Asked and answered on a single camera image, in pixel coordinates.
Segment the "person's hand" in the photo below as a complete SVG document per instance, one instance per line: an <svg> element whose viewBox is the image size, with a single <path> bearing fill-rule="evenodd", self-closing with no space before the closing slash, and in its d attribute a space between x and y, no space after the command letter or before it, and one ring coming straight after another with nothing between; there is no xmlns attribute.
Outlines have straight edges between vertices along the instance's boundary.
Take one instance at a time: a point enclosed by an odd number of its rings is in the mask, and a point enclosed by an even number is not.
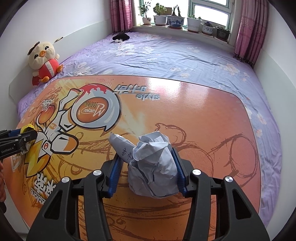
<svg viewBox="0 0 296 241"><path fill-rule="evenodd" d="M0 161L0 202L4 202L6 199L6 193L4 190L4 175L2 173L3 164Z"/></svg>

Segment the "window sill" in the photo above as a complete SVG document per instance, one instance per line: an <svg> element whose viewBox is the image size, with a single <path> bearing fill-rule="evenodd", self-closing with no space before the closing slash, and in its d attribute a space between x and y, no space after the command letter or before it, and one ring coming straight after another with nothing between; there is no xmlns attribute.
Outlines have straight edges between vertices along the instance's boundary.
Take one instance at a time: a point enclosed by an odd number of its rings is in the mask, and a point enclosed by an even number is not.
<svg viewBox="0 0 296 241"><path fill-rule="evenodd" d="M208 36L206 34L203 34L201 32L192 33L189 32L187 29L172 29L168 26L135 26L133 29L137 32L147 32L152 34L168 34L172 36L177 37L185 37L192 40L199 40L201 42L209 43L211 45L217 46L225 51L228 51L230 53L234 52L234 47L229 45L227 42L222 41L220 39L217 39L213 36Z"/></svg>

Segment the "printed logo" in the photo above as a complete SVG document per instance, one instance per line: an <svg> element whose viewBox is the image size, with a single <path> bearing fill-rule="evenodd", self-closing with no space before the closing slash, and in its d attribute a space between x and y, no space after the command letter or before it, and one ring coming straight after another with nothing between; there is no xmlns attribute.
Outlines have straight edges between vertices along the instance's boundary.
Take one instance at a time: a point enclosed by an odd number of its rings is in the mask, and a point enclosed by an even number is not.
<svg viewBox="0 0 296 241"><path fill-rule="evenodd" d="M1 153L5 153L5 152L11 151L13 149L14 149L14 147L11 147L11 148L8 148L8 149L5 149L5 150L1 151Z"/></svg>
<svg viewBox="0 0 296 241"><path fill-rule="evenodd" d="M44 204L45 199L53 192L56 184L54 180L48 180L43 173L37 173L34 185L31 187L31 195L38 203Z"/></svg>
<svg viewBox="0 0 296 241"><path fill-rule="evenodd" d="M121 94L136 94L136 98L142 101L145 100L160 100L159 94L146 93L147 86L138 85L118 85L114 93Z"/></svg>
<svg viewBox="0 0 296 241"><path fill-rule="evenodd" d="M101 118L109 107L108 101L102 97L94 97L85 101L76 113L76 117L83 123L90 123Z"/></svg>
<svg viewBox="0 0 296 241"><path fill-rule="evenodd" d="M57 127L57 125L55 123L51 123L49 125L49 128L52 129L52 130L56 129L56 127Z"/></svg>
<svg viewBox="0 0 296 241"><path fill-rule="evenodd" d="M89 84L79 90L83 93L71 109L73 122L87 129L110 130L120 117L117 95L112 89L101 84Z"/></svg>

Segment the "blue gripper pad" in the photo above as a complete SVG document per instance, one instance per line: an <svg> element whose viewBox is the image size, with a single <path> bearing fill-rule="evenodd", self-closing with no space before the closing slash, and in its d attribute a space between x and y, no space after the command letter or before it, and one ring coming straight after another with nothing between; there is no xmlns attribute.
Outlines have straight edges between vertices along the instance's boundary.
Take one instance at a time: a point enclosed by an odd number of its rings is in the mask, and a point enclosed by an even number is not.
<svg viewBox="0 0 296 241"><path fill-rule="evenodd" d="M9 137L15 137L20 134L20 129L13 130L10 132Z"/></svg>
<svg viewBox="0 0 296 241"><path fill-rule="evenodd" d="M186 196L188 193L187 190L187 184L186 184L186 176L182 170L182 166L180 164L181 158L179 157L178 153L175 153L175 150L172 149L172 156L173 159L175 161L176 167L177 167L177 172L178 172L178 176L177 176L177 185L178 185L178 189L179 192L182 193L183 196Z"/></svg>
<svg viewBox="0 0 296 241"><path fill-rule="evenodd" d="M113 194L116 192L117 184L119 181L119 177L120 177L120 173L123 165L123 160L119 156L117 156L114 162L115 163L109 177L109 189L107 192L108 193L107 198L111 198Z"/></svg>

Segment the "black plush toy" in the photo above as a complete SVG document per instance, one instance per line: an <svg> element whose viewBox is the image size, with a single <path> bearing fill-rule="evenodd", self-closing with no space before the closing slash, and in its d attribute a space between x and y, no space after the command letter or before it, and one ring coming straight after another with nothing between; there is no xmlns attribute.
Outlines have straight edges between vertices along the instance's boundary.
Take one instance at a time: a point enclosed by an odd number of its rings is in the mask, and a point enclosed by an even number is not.
<svg viewBox="0 0 296 241"><path fill-rule="evenodd" d="M130 37L125 33L120 33L114 36L112 39L115 41L115 43L122 43L123 41L128 40Z"/></svg>

